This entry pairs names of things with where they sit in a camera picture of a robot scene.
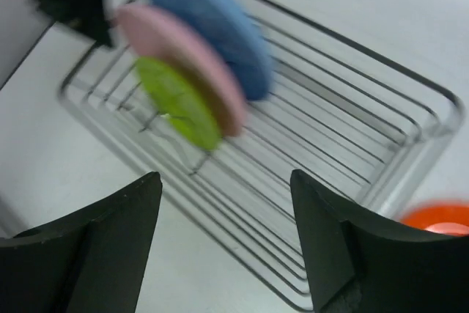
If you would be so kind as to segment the pink plate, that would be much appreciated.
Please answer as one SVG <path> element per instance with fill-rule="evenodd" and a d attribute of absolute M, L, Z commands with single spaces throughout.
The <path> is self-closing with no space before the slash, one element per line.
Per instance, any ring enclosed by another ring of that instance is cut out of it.
<path fill-rule="evenodd" d="M 118 8 L 116 20 L 136 54 L 161 59 L 185 75 L 207 102 L 223 135 L 240 135 L 246 118 L 244 94 L 201 35 L 170 12 L 138 3 Z"/>

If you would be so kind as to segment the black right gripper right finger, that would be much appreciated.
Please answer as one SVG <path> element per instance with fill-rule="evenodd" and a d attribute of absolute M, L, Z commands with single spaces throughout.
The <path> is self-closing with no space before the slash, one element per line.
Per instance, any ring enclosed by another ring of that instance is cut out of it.
<path fill-rule="evenodd" d="M 290 189 L 316 312 L 466 312 L 468 239 L 415 229 L 302 170 Z"/>

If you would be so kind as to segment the green plate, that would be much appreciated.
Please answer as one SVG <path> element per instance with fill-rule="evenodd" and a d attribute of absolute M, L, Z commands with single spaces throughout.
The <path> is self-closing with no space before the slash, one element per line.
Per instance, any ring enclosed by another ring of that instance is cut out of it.
<path fill-rule="evenodd" d="M 135 68 L 142 89 L 170 125 L 187 141 L 214 150 L 221 131 L 210 107 L 185 74 L 171 65 L 143 56 Z"/>

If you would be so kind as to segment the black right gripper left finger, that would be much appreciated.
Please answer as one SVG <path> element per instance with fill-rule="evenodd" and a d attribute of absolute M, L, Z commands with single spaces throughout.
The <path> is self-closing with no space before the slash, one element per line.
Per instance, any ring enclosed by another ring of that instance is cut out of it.
<path fill-rule="evenodd" d="M 150 172 L 106 198 L 1 239 L 2 312 L 134 312 L 162 196 Z"/>

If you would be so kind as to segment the orange plate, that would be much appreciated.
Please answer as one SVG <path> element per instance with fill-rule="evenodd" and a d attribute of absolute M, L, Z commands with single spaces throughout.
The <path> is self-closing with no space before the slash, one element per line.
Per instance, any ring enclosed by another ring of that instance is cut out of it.
<path fill-rule="evenodd" d="M 400 222 L 409 227 L 443 235 L 468 235 L 468 201 L 433 201 L 406 212 Z"/>

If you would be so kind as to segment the grey wire dish rack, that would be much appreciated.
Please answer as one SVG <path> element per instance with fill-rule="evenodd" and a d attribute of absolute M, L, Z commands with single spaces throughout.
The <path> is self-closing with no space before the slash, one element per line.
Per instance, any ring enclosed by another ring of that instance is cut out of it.
<path fill-rule="evenodd" d="M 395 216 L 465 118 L 434 81 L 273 0 L 238 0 L 273 55 L 266 101 L 237 138 L 199 149 L 154 111 L 135 55 L 92 45 L 59 98 L 133 171 L 157 170 L 163 195 L 288 312 L 313 309 L 289 191 L 302 169 L 332 192 Z"/>

